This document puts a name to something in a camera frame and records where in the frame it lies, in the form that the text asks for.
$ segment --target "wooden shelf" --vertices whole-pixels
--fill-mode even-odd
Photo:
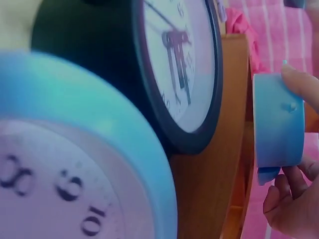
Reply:
[[[179,239],[238,238],[246,214],[254,164],[248,46],[241,34],[223,36],[222,44],[224,85],[215,135],[201,154],[170,159]]]

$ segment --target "pink cloth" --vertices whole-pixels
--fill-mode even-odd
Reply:
[[[245,19],[254,29],[259,59],[266,69],[280,72],[282,62],[286,59],[299,70],[313,72],[312,28],[302,9],[284,7],[283,0],[228,2],[230,8],[244,13]]]
[[[226,33],[246,34],[249,47],[249,60],[252,76],[255,73],[268,73],[269,70],[263,66],[259,57],[257,33],[248,23],[245,15],[234,8],[227,8]]]

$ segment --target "white clock face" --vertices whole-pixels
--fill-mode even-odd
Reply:
[[[144,0],[146,42],[163,102],[184,131],[200,127],[214,88],[214,52],[203,0]]]
[[[183,0],[148,1],[177,28],[185,30],[189,43],[182,46],[186,64],[189,97],[195,77],[195,44],[188,11]],[[146,36],[155,79],[163,101],[175,121],[179,121],[188,107],[188,93],[181,88],[178,65],[173,47],[163,43],[163,33],[172,31],[172,26],[163,20],[149,5],[145,5]]]
[[[84,151],[29,123],[0,125],[0,238],[125,238],[117,194]]]

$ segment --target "number 10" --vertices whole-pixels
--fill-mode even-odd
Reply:
[[[88,216],[86,219],[82,221],[81,230],[88,237],[94,237],[101,231],[101,221],[98,217],[105,218],[105,212],[100,211],[97,208],[90,207],[89,212],[93,213],[94,216]],[[97,230],[88,229],[89,223],[94,223],[98,226]]]

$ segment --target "hand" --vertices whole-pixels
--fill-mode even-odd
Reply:
[[[319,112],[319,80],[289,65],[282,68],[287,87]],[[313,183],[307,186],[301,171]],[[268,190],[263,212],[269,225],[298,239],[319,238],[319,161],[304,156],[300,166],[283,168]]]

